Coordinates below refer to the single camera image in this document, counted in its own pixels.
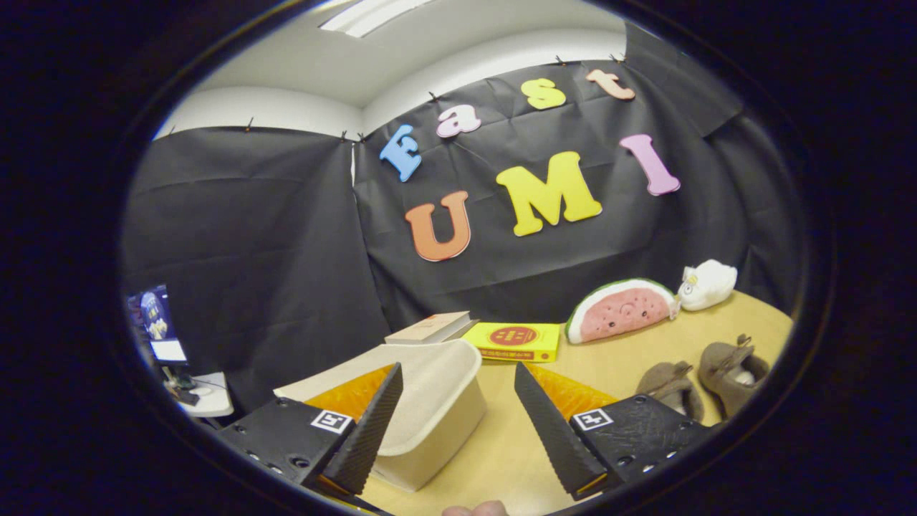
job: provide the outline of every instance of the beige container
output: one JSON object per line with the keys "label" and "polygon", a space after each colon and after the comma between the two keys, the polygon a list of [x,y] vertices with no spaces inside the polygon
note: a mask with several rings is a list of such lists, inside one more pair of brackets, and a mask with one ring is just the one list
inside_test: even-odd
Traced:
{"label": "beige container", "polygon": [[476,378],[481,354],[469,342],[383,344],[274,394],[303,401],[394,362],[402,365],[404,389],[372,474],[414,492],[446,465],[487,411]]}

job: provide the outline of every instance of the table surface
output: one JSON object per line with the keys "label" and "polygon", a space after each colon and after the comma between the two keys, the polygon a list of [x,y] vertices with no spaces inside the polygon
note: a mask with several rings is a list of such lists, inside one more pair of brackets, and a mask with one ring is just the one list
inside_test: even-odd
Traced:
{"label": "table surface", "polygon": [[229,391],[226,388],[226,376],[222,372],[192,376],[192,378],[198,382],[197,386],[192,389],[192,393],[197,394],[197,389],[202,387],[209,388],[210,392],[199,395],[201,398],[197,401],[197,405],[178,402],[189,416],[217,418],[233,413],[232,400],[229,399]]}
{"label": "table surface", "polygon": [[[659,362],[687,361],[688,373],[704,405],[703,424],[721,420],[711,396],[701,387],[696,367],[710,342],[752,337],[755,355],[771,366],[790,335],[791,319],[753,297],[734,292],[706,310],[682,310],[675,320],[609,339],[570,345],[561,332],[558,359],[543,364],[616,398],[633,396],[647,369]],[[560,485],[535,428],[516,396],[515,362],[484,360],[478,382],[487,414],[456,455],[423,488],[408,493],[370,476],[361,498],[397,516],[438,516],[446,507],[473,508],[502,500],[512,516],[534,516],[574,504]]]}

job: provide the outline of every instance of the ceiling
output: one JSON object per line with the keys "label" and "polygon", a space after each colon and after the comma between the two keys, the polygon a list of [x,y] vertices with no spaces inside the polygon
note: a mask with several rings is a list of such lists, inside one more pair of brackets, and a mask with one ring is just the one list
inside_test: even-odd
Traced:
{"label": "ceiling", "polygon": [[319,25],[354,1],[294,18],[212,73],[195,92],[265,86],[363,108],[426,66],[485,41],[543,29],[624,32],[624,22],[581,0],[434,0],[362,39]]}

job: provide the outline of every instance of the finger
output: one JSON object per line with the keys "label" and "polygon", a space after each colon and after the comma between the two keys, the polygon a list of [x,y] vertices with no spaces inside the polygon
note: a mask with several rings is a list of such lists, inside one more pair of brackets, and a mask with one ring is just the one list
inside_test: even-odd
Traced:
{"label": "finger", "polygon": [[471,516],[471,510],[454,505],[443,510],[443,516]]}
{"label": "finger", "polygon": [[471,512],[471,516],[508,516],[506,507],[498,499],[485,501]]}

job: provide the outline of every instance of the yellow book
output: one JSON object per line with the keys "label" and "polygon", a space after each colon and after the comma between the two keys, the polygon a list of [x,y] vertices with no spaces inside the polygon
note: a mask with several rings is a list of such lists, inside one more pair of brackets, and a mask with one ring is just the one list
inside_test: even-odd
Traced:
{"label": "yellow book", "polygon": [[479,322],[462,339],[481,356],[515,362],[554,362],[558,359],[559,324]]}

